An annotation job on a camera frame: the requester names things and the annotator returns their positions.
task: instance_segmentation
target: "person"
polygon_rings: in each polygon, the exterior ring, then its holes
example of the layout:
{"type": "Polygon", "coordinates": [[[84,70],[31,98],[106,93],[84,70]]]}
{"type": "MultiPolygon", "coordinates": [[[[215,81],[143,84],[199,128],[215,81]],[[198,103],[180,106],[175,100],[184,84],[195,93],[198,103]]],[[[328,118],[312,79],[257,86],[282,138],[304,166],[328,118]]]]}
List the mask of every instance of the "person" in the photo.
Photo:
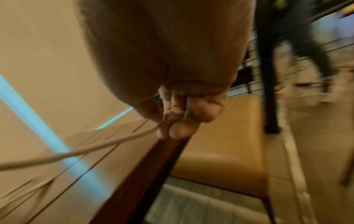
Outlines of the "person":
{"type": "Polygon", "coordinates": [[[281,41],[288,40],[295,55],[309,57],[314,62],[323,82],[322,100],[328,101],[334,70],[326,52],[314,40],[311,28],[312,8],[321,3],[313,0],[258,0],[256,24],[263,33],[270,33],[271,50],[281,41]]]}
{"type": "Polygon", "coordinates": [[[160,138],[193,135],[225,107],[246,52],[254,0],[80,0],[80,21],[112,93],[163,122],[160,138]],[[154,101],[159,91],[163,110],[154,101]]]}

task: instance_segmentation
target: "table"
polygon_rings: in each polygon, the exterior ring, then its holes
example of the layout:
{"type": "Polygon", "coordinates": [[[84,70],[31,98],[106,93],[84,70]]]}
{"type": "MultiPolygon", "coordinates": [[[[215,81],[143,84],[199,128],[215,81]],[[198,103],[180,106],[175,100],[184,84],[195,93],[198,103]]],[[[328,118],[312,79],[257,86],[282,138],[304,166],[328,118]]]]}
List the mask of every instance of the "table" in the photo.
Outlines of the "table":
{"type": "MultiPolygon", "coordinates": [[[[72,136],[65,143],[75,150],[154,125],[137,121],[72,136]]],[[[150,134],[79,158],[2,174],[0,192],[32,178],[33,185],[55,179],[2,208],[0,224],[141,223],[187,142],[150,134]]],[[[47,149],[40,156],[50,154],[47,149]]]]}

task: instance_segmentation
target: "chair seat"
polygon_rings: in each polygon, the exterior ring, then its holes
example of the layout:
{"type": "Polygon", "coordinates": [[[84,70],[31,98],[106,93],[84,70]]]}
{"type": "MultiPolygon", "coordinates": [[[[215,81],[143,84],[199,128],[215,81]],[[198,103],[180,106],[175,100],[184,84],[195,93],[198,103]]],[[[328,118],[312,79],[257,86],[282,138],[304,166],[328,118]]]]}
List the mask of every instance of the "chair seat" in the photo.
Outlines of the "chair seat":
{"type": "Polygon", "coordinates": [[[225,111],[190,139],[170,175],[267,197],[264,139],[259,95],[229,98],[225,111]]]}

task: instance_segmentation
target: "human hand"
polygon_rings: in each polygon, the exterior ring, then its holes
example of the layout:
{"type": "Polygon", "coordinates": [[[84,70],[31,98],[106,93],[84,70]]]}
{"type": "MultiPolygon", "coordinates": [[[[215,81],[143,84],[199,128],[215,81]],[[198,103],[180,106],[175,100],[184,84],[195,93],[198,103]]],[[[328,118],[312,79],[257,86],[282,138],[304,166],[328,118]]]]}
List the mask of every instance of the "human hand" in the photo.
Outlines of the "human hand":
{"type": "Polygon", "coordinates": [[[164,120],[160,138],[190,137],[224,110],[254,1],[81,0],[80,9],[106,85],[143,117],[164,120]]]}

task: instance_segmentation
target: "beige wall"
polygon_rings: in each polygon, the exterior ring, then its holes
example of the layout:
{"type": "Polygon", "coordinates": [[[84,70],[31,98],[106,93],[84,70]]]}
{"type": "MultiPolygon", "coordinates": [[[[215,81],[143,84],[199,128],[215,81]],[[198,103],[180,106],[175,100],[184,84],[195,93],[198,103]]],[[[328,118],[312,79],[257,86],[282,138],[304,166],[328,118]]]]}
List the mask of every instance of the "beige wall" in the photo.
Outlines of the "beige wall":
{"type": "MultiPolygon", "coordinates": [[[[71,0],[0,1],[0,74],[60,138],[128,108],[98,79],[71,0]]],[[[42,146],[3,102],[0,111],[1,154],[42,146]]]]}

